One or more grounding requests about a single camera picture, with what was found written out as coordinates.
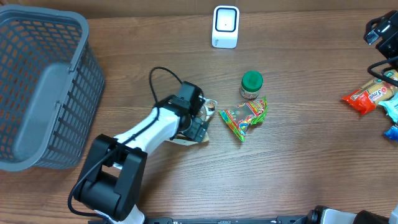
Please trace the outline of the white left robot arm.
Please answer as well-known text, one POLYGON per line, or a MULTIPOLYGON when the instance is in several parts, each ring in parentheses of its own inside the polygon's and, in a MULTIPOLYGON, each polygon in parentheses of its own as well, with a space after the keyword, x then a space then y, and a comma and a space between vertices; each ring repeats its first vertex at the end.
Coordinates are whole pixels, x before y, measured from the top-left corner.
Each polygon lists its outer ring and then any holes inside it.
POLYGON ((177 95, 156 101, 150 115, 115 137, 93 141, 67 204, 91 223, 145 223, 137 201, 148 155, 178 134, 202 142, 208 123, 198 117, 205 104, 201 88, 183 82, 177 95))

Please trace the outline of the orange pasta packet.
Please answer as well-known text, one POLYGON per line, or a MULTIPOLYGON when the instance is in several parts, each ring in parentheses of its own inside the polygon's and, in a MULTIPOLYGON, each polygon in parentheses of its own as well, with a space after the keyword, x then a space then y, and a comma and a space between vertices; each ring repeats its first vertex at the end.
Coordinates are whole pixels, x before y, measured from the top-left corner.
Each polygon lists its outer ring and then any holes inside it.
POLYGON ((343 96, 342 100, 347 102, 357 112, 364 115, 373 111, 380 101, 388 100, 396 93, 396 86, 380 79, 373 78, 350 95, 343 96))

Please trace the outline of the white brown cookie bag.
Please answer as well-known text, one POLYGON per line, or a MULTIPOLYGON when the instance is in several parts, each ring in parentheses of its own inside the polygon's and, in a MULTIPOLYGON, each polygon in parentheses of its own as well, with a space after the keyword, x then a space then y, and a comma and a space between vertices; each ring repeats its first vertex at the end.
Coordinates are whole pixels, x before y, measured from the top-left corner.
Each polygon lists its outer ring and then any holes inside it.
MULTIPOLYGON (((215 110, 218 106, 218 102, 216 100, 207 99, 201 96, 205 100, 205 103, 201 107, 200 111, 197 114, 197 117, 201 118, 206 122, 210 122, 211 117, 214 115, 215 110)), ((168 142, 172 142, 181 146, 192 146, 194 144, 198 144, 194 140, 190 140, 189 138, 178 134, 175 136, 173 140, 168 140, 168 142)))

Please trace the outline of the green candy bag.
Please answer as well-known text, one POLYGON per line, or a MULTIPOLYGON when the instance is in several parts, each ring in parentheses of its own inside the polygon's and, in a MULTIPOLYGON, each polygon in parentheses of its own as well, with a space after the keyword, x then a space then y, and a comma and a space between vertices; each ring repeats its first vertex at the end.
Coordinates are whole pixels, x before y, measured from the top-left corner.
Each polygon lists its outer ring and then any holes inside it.
POLYGON ((264 96, 229 109, 219 110, 219 114, 238 139, 244 142, 248 128, 265 120, 267 98, 264 96))

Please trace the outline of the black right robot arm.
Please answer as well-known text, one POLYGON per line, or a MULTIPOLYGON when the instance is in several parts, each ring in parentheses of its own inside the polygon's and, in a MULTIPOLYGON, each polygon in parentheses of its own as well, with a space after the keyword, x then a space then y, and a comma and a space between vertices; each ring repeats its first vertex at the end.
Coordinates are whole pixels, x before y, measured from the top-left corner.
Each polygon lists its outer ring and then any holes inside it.
MULTIPOLYGON (((367 68, 374 78, 343 97, 354 109, 366 114, 377 106, 385 109, 386 115, 394 125, 384 133, 390 140, 397 140, 397 11, 370 20, 366 24, 364 40, 371 45, 378 42, 376 49, 385 57, 367 68)), ((317 206, 307 216, 299 218, 295 223, 306 224, 366 224, 366 223, 397 223, 397 209, 393 209, 389 218, 376 215, 369 211, 348 213, 328 207, 317 206)))

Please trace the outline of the teal wipes packet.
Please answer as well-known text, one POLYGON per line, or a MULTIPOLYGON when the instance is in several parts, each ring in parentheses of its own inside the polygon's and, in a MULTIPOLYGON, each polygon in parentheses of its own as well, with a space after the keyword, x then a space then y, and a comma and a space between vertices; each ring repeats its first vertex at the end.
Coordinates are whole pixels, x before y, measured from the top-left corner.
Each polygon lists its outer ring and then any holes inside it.
POLYGON ((397 123, 397 104, 398 104, 398 94, 395 94, 391 99, 380 101, 378 103, 379 106, 382 106, 386 114, 393 120, 393 122, 397 123))

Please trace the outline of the blue packet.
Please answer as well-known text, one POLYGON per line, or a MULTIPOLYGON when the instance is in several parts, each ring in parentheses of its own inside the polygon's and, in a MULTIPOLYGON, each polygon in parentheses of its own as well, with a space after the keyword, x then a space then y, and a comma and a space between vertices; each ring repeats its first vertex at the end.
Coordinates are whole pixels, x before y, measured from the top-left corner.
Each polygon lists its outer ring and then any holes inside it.
POLYGON ((398 127, 397 124, 393 125, 388 131, 384 133, 384 136, 392 141, 398 141, 398 127))

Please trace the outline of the green capped bottle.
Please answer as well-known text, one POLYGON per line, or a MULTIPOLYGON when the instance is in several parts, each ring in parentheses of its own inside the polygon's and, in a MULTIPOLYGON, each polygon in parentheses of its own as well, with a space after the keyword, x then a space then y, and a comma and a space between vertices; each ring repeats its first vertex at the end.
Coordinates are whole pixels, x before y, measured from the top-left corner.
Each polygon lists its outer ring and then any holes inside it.
POLYGON ((247 100, 255 99, 259 96, 264 79, 257 71, 246 72, 241 79, 241 87, 239 92, 241 96, 247 100))

